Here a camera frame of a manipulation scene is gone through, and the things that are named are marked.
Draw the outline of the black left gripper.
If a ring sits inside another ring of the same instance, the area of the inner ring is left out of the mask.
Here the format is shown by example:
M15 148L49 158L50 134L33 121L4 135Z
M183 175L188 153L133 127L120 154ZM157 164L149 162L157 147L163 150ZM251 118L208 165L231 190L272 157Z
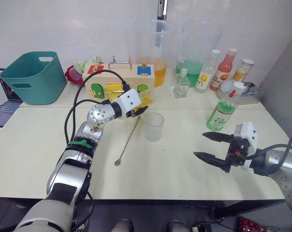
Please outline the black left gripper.
M148 106L145 106L145 107L142 107L142 108L139 108L138 110L130 110L129 112L126 113L126 118L129 118L129 117L136 117L136 116L140 116L141 114L143 114L146 110L148 109Z

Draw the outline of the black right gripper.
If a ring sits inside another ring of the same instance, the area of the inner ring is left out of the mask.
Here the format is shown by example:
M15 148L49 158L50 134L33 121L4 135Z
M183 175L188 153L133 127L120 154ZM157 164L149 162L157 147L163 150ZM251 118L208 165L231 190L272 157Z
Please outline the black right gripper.
M216 142L230 143L225 160L218 159L214 155L205 152L193 152L203 162L221 168L226 173L230 172L231 166L242 166L248 155L248 140L219 132L205 132L203 136Z

